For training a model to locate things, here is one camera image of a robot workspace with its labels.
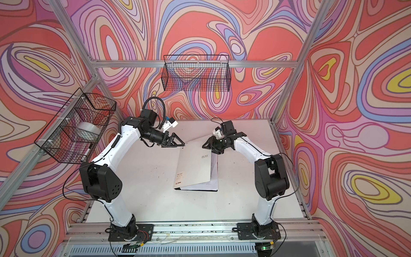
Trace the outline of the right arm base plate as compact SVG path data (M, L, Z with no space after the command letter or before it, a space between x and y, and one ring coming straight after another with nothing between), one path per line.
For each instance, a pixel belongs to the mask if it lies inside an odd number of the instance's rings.
M275 222L263 226L257 222L237 223L232 231L238 234L240 240L272 240L276 242L281 239L278 224Z

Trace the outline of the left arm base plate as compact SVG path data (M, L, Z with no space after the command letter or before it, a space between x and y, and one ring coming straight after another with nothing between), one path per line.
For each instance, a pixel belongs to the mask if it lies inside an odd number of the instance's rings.
M153 224L132 224L127 227L118 227L110 225L105 229L109 235L110 242L140 242L146 243L151 241L153 236Z

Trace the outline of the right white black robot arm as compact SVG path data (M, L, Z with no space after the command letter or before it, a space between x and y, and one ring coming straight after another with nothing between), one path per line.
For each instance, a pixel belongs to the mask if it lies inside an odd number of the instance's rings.
M224 138L213 135L207 139L202 148L209 149L217 155L231 148L254 165L254 185L260 198L251 222L239 223L234 228L238 232L239 239L246 239L247 234L256 239L279 238L275 235L278 225L274 222L273 214L278 200L290 188L283 157L280 154L272 155L264 151L242 132Z

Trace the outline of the white RAY file folder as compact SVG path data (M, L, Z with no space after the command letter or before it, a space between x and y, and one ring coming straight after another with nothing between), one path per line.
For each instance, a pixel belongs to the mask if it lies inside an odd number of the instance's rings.
M182 191L218 191L218 156L202 145L210 138L191 140L180 150L173 188Z

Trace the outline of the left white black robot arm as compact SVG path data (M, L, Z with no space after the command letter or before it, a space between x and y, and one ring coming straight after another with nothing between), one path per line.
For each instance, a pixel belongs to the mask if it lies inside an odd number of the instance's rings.
M165 125L154 128L155 118L128 117L120 124L119 133L106 149L92 162L83 162L80 176L83 190L103 204L110 217L110 241L133 241L139 233L135 216L127 209L121 196L123 183L116 170L137 141L150 141L163 148L183 147L185 143L168 129L177 126L174 118L166 118Z

